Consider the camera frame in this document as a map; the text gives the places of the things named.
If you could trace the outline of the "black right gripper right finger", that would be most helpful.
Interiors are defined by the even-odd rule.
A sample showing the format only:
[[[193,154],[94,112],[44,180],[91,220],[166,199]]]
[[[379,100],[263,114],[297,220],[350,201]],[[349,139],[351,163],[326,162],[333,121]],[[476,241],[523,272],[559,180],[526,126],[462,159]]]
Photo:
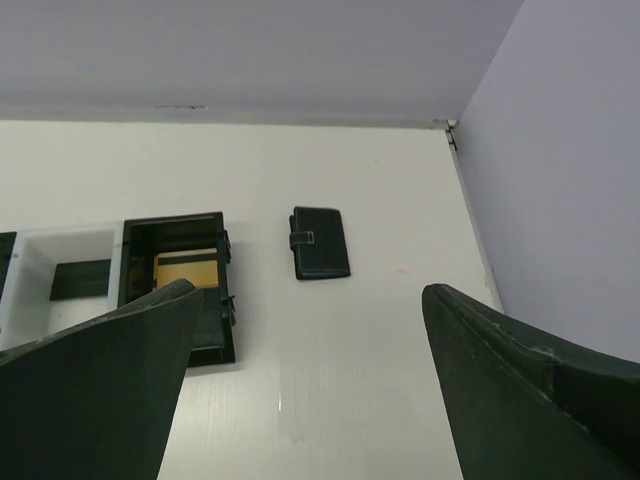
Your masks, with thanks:
[[[638,478],[638,364],[445,284],[422,311],[464,478]]]

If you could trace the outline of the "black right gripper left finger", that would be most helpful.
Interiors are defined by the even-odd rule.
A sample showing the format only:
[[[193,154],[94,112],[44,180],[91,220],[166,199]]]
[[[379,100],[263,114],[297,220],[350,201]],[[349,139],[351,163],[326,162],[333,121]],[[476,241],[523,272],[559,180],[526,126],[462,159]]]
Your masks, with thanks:
[[[203,298],[177,280],[3,351],[2,478],[156,478]]]

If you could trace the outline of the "black leather card holder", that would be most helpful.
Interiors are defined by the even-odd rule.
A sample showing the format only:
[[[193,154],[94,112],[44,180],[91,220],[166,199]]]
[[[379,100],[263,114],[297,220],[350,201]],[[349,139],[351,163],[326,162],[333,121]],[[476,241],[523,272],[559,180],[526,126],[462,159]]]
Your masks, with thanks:
[[[289,247],[297,280],[351,275],[342,216],[333,208],[296,206],[289,216]]]

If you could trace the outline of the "black credit card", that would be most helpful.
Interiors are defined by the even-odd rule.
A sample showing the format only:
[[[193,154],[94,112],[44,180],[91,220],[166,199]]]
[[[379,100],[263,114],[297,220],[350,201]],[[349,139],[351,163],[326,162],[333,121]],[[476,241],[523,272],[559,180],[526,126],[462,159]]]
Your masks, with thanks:
[[[110,260],[60,263],[56,266],[50,301],[65,301],[108,295]]]

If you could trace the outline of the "gold credit card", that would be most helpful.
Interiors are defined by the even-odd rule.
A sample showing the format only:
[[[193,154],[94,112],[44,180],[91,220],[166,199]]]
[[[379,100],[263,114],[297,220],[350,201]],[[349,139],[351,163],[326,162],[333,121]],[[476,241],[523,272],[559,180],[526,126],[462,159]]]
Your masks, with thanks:
[[[153,289],[186,279],[197,288],[219,286],[217,249],[195,249],[159,253],[154,257]]]

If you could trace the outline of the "white middle bin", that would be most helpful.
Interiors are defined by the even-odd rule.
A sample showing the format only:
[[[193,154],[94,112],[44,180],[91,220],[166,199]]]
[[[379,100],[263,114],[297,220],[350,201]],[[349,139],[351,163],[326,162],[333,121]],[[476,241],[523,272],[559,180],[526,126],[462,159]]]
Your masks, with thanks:
[[[1,294],[1,348],[117,308],[121,221],[17,233]]]

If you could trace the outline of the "black right bin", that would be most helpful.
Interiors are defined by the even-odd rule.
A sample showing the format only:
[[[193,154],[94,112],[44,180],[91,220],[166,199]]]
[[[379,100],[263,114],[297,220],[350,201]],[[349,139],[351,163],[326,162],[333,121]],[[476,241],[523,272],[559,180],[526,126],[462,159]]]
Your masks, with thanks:
[[[232,364],[236,352],[232,327],[236,324],[227,266],[231,261],[228,232],[221,212],[127,220],[124,222],[118,305],[152,291],[154,257],[163,252],[217,249],[219,286],[198,288],[203,305],[189,365]]]

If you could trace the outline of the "black bin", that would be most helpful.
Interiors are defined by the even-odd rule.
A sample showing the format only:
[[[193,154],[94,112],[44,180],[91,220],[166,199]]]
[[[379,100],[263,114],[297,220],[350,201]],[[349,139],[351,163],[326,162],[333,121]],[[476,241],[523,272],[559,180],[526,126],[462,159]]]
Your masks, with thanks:
[[[118,305],[152,291],[154,257],[163,252],[217,249],[219,286],[198,288],[203,305],[189,365],[232,364],[236,352],[232,327],[236,324],[227,266],[231,261],[228,232],[221,212],[127,220],[124,222]]]
[[[15,231],[0,233],[0,295],[4,290],[16,236]]]

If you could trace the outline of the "black left bin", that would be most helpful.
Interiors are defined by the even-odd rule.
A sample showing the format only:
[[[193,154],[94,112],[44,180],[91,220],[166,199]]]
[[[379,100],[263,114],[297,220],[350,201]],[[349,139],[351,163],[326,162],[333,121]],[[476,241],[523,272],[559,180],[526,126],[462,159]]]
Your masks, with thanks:
[[[15,231],[0,233],[0,295],[4,290],[16,236]]]

